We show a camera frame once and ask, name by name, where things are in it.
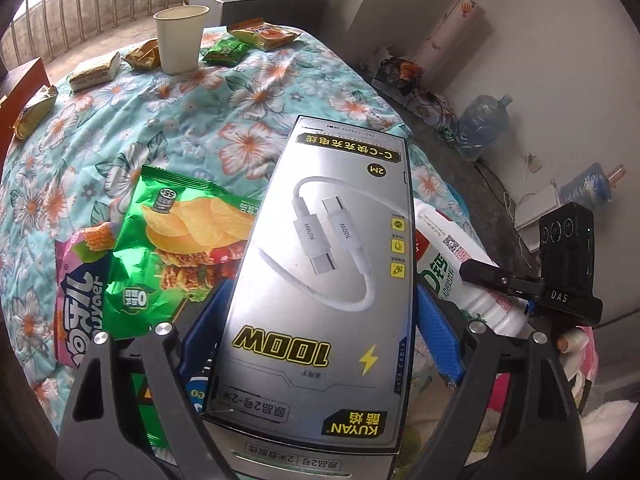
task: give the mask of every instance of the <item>small green packet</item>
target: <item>small green packet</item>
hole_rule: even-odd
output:
[[[258,207],[212,182],[143,166],[113,250],[104,330],[143,335],[234,278]]]
[[[252,45],[238,38],[227,38],[219,40],[214,46],[201,49],[200,53],[206,63],[236,66],[252,48]]]

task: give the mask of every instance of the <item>bed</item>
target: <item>bed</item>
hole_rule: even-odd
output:
[[[202,46],[225,34],[206,29]],[[122,62],[108,84],[76,94],[66,80],[57,86],[56,106],[34,134],[12,141],[0,183],[2,313],[15,355],[56,431],[74,375],[54,358],[54,240],[120,220],[143,164],[260,198],[297,115],[352,123],[407,138],[415,195],[478,239],[401,118],[304,32],[273,52],[250,51],[234,68],[200,65],[167,76]]]

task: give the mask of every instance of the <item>pink rolled mat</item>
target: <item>pink rolled mat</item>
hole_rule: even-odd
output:
[[[473,0],[456,0],[438,22],[435,30],[424,41],[412,61],[422,67],[420,84],[427,90],[464,37],[484,14],[484,9]]]

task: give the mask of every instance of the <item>pink snack bag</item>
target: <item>pink snack bag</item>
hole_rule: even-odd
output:
[[[54,347],[60,364],[78,368],[91,339],[102,329],[102,292],[119,227],[105,222],[80,229],[66,242],[55,242]]]

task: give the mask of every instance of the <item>silver bolt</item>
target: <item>silver bolt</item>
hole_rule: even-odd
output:
[[[97,345],[106,343],[107,339],[109,339],[109,334],[107,334],[106,332],[98,332],[96,335],[94,335],[94,343],[96,343]]]
[[[486,325],[482,321],[472,321],[469,323],[469,330],[474,334],[483,334],[486,332]]]
[[[542,332],[534,332],[533,333],[533,341],[538,343],[539,345],[545,344],[549,339],[546,338],[546,334]]]
[[[158,335],[167,335],[174,327],[171,326],[171,323],[162,322],[156,325],[156,333]]]

